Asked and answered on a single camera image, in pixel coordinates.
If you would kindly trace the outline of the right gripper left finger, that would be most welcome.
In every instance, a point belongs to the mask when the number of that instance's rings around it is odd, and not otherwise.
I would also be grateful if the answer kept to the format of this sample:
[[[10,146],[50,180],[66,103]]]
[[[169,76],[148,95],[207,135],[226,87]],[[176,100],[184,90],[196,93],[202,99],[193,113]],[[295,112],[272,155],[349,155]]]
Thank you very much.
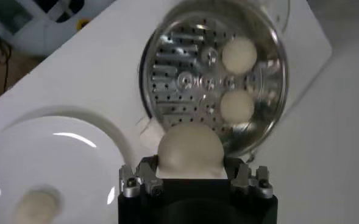
[[[151,197],[159,197],[163,193],[163,180],[156,176],[158,168],[158,155],[141,159],[136,171],[128,165],[121,166],[119,170],[119,188],[126,198],[138,197],[141,187]]]

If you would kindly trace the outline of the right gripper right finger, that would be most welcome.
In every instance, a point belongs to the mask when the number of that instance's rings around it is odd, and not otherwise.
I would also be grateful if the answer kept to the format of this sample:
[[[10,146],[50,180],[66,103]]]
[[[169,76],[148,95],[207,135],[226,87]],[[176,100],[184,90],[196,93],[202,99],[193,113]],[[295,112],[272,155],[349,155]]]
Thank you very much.
[[[269,170],[266,166],[259,166],[253,175],[252,169],[242,159],[226,157],[224,168],[234,192],[258,198],[273,197],[273,186],[269,182]]]

